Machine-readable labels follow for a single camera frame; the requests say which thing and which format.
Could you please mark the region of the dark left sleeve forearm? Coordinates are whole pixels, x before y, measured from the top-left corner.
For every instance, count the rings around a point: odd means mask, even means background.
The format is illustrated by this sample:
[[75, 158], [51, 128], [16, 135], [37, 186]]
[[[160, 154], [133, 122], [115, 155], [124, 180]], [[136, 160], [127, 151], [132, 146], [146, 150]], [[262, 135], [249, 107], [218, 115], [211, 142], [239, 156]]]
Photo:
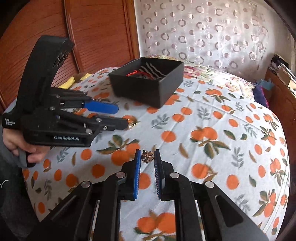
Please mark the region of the dark left sleeve forearm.
[[25, 240], [39, 223], [18, 159], [1, 140], [1, 240]]

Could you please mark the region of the person's left hand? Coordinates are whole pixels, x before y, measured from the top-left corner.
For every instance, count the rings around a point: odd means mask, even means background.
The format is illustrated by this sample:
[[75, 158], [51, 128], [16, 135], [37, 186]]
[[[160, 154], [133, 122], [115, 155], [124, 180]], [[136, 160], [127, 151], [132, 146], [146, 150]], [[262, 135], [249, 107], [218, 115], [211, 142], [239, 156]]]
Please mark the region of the person's left hand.
[[30, 153], [27, 157], [29, 163], [39, 163], [50, 150], [49, 146], [35, 146], [27, 143], [23, 134], [18, 130], [3, 129], [3, 143], [15, 156], [18, 156], [20, 150]]

